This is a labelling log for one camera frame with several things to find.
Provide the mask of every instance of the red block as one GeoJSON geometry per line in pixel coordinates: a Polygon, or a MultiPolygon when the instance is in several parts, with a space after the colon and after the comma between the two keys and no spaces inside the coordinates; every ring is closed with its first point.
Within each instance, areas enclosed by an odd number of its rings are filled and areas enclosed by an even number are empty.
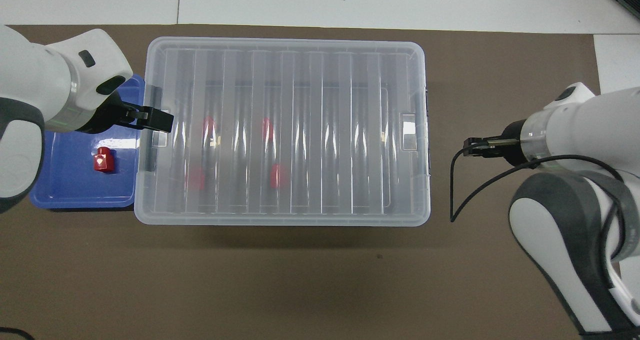
{"type": "Polygon", "coordinates": [[[103,173],[114,171],[114,155],[108,147],[101,146],[98,148],[98,153],[93,156],[93,169],[103,173]]]}
{"type": "Polygon", "coordinates": [[[212,139],[215,137],[215,133],[218,131],[216,121],[213,117],[206,115],[204,123],[202,124],[202,137],[205,139],[212,139]]]}

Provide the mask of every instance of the plastic box lid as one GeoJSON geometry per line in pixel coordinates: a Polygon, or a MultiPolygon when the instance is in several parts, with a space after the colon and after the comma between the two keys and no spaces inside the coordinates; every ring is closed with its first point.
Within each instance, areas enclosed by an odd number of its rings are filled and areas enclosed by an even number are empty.
{"type": "Polygon", "coordinates": [[[145,224],[419,226],[430,214],[425,54],[415,43],[160,37],[141,135],[145,224]]]}
{"type": "MultiPolygon", "coordinates": [[[[145,81],[138,75],[118,87],[122,101],[141,105],[145,81]]],[[[112,126],[101,133],[45,131],[44,157],[38,180],[29,193],[43,209],[125,208],[133,203],[140,131],[112,126]],[[108,147],[116,168],[94,170],[99,147],[108,147]]]]}

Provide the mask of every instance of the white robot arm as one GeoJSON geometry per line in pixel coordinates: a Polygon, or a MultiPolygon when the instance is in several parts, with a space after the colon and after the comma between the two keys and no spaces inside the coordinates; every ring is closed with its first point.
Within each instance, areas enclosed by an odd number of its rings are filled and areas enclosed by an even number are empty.
{"type": "Polygon", "coordinates": [[[640,303],[612,265],[640,254],[639,115],[640,87],[594,96],[576,83],[501,136],[465,142],[498,140],[465,155],[503,156],[514,166],[578,155],[619,173],[614,179],[583,160],[544,162],[545,172],[522,183],[510,205],[514,237],[584,339],[640,339],[640,303]]]}
{"type": "Polygon", "coordinates": [[[117,124],[171,131],[172,115],[120,100],[115,90],[132,75],[103,30],[41,45],[0,25],[0,213],[34,184],[44,130],[100,133],[117,124]]]}

